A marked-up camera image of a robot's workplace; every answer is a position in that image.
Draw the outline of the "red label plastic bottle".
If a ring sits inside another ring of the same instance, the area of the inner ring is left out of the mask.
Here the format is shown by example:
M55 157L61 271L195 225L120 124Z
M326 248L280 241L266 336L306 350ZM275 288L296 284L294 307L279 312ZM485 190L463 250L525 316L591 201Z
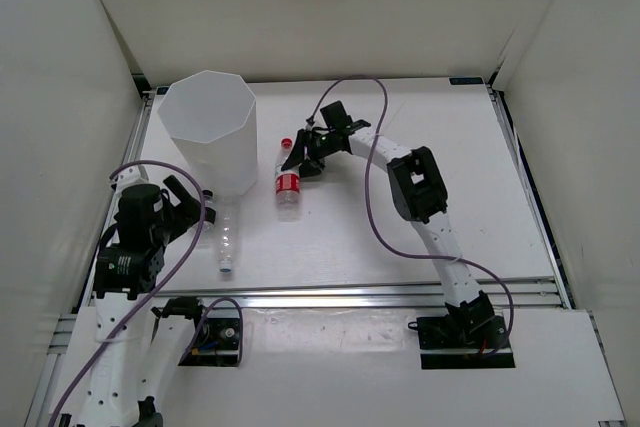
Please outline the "red label plastic bottle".
M278 218L283 222L293 222L300 214L300 176L296 169L285 169L289 155L293 148L290 138L280 141L280 150L275 163L275 202Z

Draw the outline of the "black label plastic bottle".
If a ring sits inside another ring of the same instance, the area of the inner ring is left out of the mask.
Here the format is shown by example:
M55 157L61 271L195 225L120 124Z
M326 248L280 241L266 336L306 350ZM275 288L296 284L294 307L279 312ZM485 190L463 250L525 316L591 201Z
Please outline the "black label plastic bottle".
M200 236L198 237L197 247L207 248L213 242L217 212L215 211L213 192L211 190L204 189L202 194L205 200L204 204L207 214Z

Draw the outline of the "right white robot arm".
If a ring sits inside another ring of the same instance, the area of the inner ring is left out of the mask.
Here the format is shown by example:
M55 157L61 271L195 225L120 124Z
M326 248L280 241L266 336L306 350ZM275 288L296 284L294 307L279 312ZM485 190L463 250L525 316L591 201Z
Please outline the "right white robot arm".
M385 138L369 122L348 115L340 101L323 107L321 115L324 126L317 127L309 119L293 140L281 141L279 171L316 177L323 172L325 159L339 152L366 160L366 176L373 166L384 171L396 212L409 222L427 250L411 257L430 260L436 269L450 337L464 347L489 345L496 314L471 272L488 270L466 259L459 248L448 216L448 192L432 151L409 149Z

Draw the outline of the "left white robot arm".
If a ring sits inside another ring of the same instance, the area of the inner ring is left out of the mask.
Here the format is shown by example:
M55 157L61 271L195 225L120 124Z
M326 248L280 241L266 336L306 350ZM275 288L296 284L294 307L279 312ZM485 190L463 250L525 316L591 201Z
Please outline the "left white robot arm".
M164 269L167 246L189 229L202 232L215 211L201 191L190 194L173 175L162 185L133 167L113 177L117 212L100 240L93 282L95 350L60 396L52 426L83 380L89 384L71 425L162 425L160 403L176 367L210 333L197 298L174 299L158 311L149 303L179 270ZM146 344L146 323L155 312L164 322Z

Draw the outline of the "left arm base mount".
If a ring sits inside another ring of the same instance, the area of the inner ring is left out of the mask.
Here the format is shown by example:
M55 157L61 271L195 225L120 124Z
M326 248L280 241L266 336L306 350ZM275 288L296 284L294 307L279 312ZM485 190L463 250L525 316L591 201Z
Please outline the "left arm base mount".
M196 340L179 362L184 367L239 367L242 361L242 313L208 317Z

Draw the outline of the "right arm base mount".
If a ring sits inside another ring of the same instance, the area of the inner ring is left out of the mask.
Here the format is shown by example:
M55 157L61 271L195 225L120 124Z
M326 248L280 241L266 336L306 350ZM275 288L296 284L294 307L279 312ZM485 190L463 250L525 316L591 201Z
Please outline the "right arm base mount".
M422 370L513 369L516 367L507 326L496 316L467 337L450 316L418 317L407 324L418 337Z

